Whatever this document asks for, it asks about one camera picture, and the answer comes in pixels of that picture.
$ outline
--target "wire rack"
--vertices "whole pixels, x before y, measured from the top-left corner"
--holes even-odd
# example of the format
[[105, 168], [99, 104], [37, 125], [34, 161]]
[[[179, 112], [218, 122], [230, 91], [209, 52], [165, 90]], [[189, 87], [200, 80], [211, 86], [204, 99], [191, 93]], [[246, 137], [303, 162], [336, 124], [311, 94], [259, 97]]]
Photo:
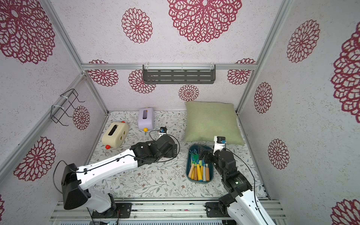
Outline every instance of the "wire rack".
[[[69, 98], [70, 98], [72, 95], [74, 95], [75, 98], [74, 98], [72, 101], [70, 101]], [[52, 106], [51, 106], [51, 112], [50, 112], [50, 118], [51, 118], [55, 123], [60, 123], [60, 124], [63, 125], [63, 126], [68, 126], [68, 125], [63, 124], [63, 123], [60, 121], [61, 118], [62, 118], [64, 115], [67, 115], [67, 117], [71, 117], [71, 118], [73, 117], [73, 116], [69, 116], [69, 114], [68, 114], [66, 111], [67, 111], [70, 107], [72, 107], [73, 109], [75, 109], [75, 107], [73, 106], [73, 103], [74, 103], [75, 100], [77, 100], [78, 102], [85, 102], [85, 101], [80, 101], [80, 100], [77, 98], [77, 97], [79, 96], [79, 94], [77, 93], [77, 91], [76, 91], [74, 88], [72, 88], [72, 89], [70, 89], [70, 90], [62, 93], [60, 96], [66, 98], [67, 101], [64, 101], [61, 105], [52, 105]], [[66, 109], [63, 107], [63, 105], [65, 104], [65, 102], [68, 102], [68, 103], [70, 104]], [[55, 114], [58, 112], [58, 110], [62, 110], [62, 111], [63, 111], [63, 113], [61, 114], [61, 116], [60, 116], [59, 118], [55, 117]]]

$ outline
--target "red flower motif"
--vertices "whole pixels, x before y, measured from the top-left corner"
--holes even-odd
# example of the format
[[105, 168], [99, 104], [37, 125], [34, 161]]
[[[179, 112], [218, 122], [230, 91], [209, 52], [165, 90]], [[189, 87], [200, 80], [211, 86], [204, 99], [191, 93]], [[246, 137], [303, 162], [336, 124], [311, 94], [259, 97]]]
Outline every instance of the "red flower motif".
[[87, 108], [80, 105], [74, 110], [73, 118], [75, 127], [79, 130], [85, 130], [90, 123], [90, 115]]
[[331, 219], [333, 225], [352, 225], [360, 224], [360, 202], [356, 199], [352, 201], [344, 199], [342, 202], [337, 202], [335, 207], [332, 207]]
[[269, 107], [271, 106], [271, 102], [273, 100], [273, 93], [271, 86], [263, 82], [261, 83], [254, 95], [254, 105], [255, 109], [258, 113], [265, 113], [269, 110]]
[[34, 181], [45, 175], [54, 163], [54, 144], [47, 137], [40, 137], [26, 157], [15, 168], [14, 175], [19, 180]]
[[199, 96], [199, 89], [192, 84], [184, 85], [179, 90], [179, 97], [188, 102], [193, 101]]
[[[93, 60], [89, 63], [106, 63], [103, 60]], [[103, 86], [113, 86], [117, 83], [118, 75], [114, 69], [89, 70], [89, 76], [98, 84]]]
[[267, 151], [271, 164], [278, 169], [284, 169], [289, 163], [288, 147], [282, 140], [274, 139]]
[[149, 17], [140, 9], [126, 10], [121, 22], [126, 36], [135, 43], [144, 43], [153, 34]]
[[344, 112], [350, 112], [360, 123], [360, 22], [341, 49], [340, 57], [333, 64], [334, 98], [340, 100]]
[[1, 221], [1, 216], [3, 215], [3, 212], [5, 211], [4, 203], [5, 202], [1, 199], [1, 195], [0, 195], [0, 221]]
[[288, 58], [291, 62], [301, 62], [312, 53], [319, 39], [319, 24], [308, 20], [301, 24], [291, 35], [288, 44]]
[[227, 31], [241, 8], [241, 0], [167, 0], [173, 26], [189, 41], [209, 42]]
[[152, 92], [156, 87], [156, 84], [144, 83], [143, 71], [139, 69], [131, 72], [129, 75], [129, 84], [132, 89], [143, 94]]
[[46, 61], [55, 47], [52, 25], [37, 0], [0, 0], [0, 48], [20, 62]]
[[[255, 63], [255, 60], [247, 58], [237, 61], [236, 63]], [[228, 71], [228, 80], [232, 84], [244, 84], [251, 75], [249, 69], [231, 69]]]

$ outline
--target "black wire holder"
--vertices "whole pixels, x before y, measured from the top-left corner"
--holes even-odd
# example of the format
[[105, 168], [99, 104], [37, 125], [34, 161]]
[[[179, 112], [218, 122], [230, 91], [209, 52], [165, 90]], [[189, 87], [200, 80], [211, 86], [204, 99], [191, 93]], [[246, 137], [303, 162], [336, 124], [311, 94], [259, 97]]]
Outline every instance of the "black wire holder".
[[[68, 97], [66, 97], [65, 94], [69, 93], [70, 91], [72, 91], [71, 94], [70, 94]], [[71, 95], [74, 95], [75, 98], [74, 98], [74, 100], [69, 101], [69, 98], [70, 98]], [[55, 123], [60, 123], [60, 124], [63, 125], [63, 126], [68, 126], [68, 125], [62, 124], [62, 123], [60, 122], [60, 119], [63, 117], [64, 114], [66, 114], [68, 117], [73, 117], [73, 116], [69, 116], [69, 115], [66, 113], [66, 111], [70, 108], [70, 106], [71, 106], [73, 109], [75, 109], [75, 107], [72, 105], [72, 103], [74, 103], [75, 100], [77, 100], [78, 102], [85, 102], [85, 101], [80, 101], [80, 100], [77, 98], [77, 97], [79, 96], [79, 94], [76, 92], [76, 90], [75, 90], [74, 88], [72, 88], [72, 89], [70, 89], [70, 90], [62, 93], [60, 96], [66, 98], [66, 100], [70, 103], [70, 105], [69, 105], [69, 106], [67, 107], [67, 109], [65, 109], [65, 110], [64, 110], [63, 104], [64, 104], [66, 101], [64, 101], [61, 105], [52, 105], [52, 106], [51, 106], [51, 111], [50, 111], [50, 118], [51, 118]], [[56, 117], [55, 117], [55, 114], [56, 114], [57, 111], [58, 111], [58, 110], [54, 110], [56, 107], [58, 107], [58, 108], [60, 108], [62, 111], [64, 111], [63, 114], [60, 116], [60, 118], [56, 118]]]

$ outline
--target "black mounting plate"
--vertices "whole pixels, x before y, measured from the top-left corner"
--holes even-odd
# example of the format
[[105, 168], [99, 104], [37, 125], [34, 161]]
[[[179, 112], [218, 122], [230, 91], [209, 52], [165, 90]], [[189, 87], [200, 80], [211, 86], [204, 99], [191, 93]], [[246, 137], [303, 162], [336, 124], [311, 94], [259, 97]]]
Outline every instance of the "black mounting plate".
[[[131, 203], [116, 203], [116, 209], [120, 210], [120, 218], [130, 218], [131, 206]], [[97, 211], [93, 212], [92, 217], [94, 219], [104, 219], [104, 216]]]
[[207, 202], [205, 203], [205, 207], [206, 207], [206, 216], [209, 218], [226, 217], [220, 213], [218, 202]]

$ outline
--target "floral tablecloth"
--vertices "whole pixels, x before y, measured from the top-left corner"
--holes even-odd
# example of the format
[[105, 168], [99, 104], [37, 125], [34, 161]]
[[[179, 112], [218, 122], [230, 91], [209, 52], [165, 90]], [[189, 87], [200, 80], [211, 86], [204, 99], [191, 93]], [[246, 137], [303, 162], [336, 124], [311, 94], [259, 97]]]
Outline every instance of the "floral tablecloth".
[[[160, 126], [167, 127], [168, 134], [175, 136], [180, 142], [180, 153], [176, 159], [143, 165], [133, 170], [128, 170], [108, 177], [97, 183], [94, 188], [111, 193], [115, 198], [188, 198], [188, 197], [221, 197], [227, 192], [221, 183], [221, 177], [214, 171], [214, 178], [208, 184], [190, 182], [185, 174], [189, 147], [193, 144], [213, 146], [212, 142], [194, 141], [184, 142], [186, 129], [186, 111], [155, 111], [155, 129]], [[129, 125], [129, 133], [123, 144], [117, 149], [105, 149], [101, 139], [92, 155], [91, 163], [115, 156], [130, 148], [137, 142], [151, 140], [148, 132], [138, 129], [138, 111], [111, 112], [103, 133], [113, 121], [125, 121]], [[158, 138], [157, 132], [151, 133], [154, 139]], [[256, 194], [258, 197], [267, 196], [255, 170], [247, 145], [228, 144], [227, 148], [242, 158], [250, 167], [256, 180]], [[238, 158], [238, 170], [253, 185], [250, 171]]]

